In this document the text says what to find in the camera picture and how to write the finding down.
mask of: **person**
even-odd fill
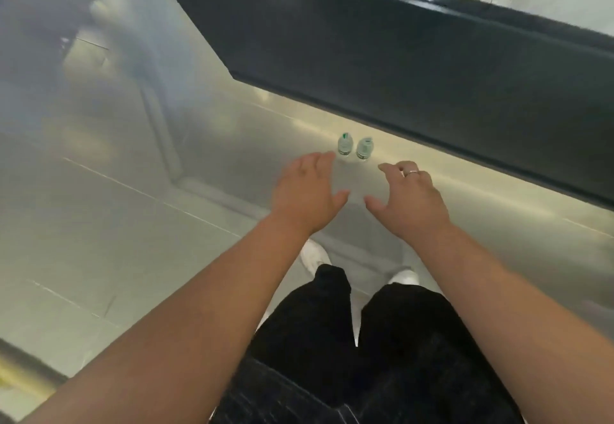
[[[399,274],[356,345],[348,281],[308,242],[348,200],[331,192],[334,157],[288,165],[266,218],[23,422],[202,423],[216,407],[214,423],[614,422],[612,343],[453,225],[410,161],[380,165],[388,203],[366,208],[446,297]],[[302,250],[314,280],[254,335]]]

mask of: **person's right hand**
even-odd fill
[[[379,168],[390,185],[388,204],[384,205],[373,196],[365,196],[365,204],[391,233],[414,246],[424,237],[429,238],[433,232],[450,225],[448,209],[430,175],[423,171],[408,173],[418,171],[415,162],[380,164]]]

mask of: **white shoe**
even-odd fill
[[[411,269],[406,269],[392,277],[388,282],[388,285],[391,283],[401,283],[402,285],[420,285],[420,278],[418,277],[418,274]]]
[[[301,262],[305,266],[305,269],[315,277],[318,267],[322,264],[330,264],[330,258],[328,257],[326,249],[310,239],[307,240],[303,249],[301,249]]]

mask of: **bottle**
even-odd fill
[[[356,155],[359,159],[363,161],[371,157],[373,152],[373,138],[366,137],[358,142],[358,146],[356,147]]]
[[[337,150],[339,154],[342,156],[347,156],[352,152],[352,148],[354,147],[354,140],[352,139],[352,135],[349,133],[343,133],[339,137],[339,141],[337,141]]]

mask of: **pant leg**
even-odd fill
[[[358,347],[372,358],[375,374],[383,374],[407,364],[434,333],[478,367],[497,393],[518,410],[450,302],[424,287],[391,283],[377,292],[362,310]]]
[[[343,270],[321,265],[258,329],[248,354],[330,406],[353,388],[357,348],[350,285]]]

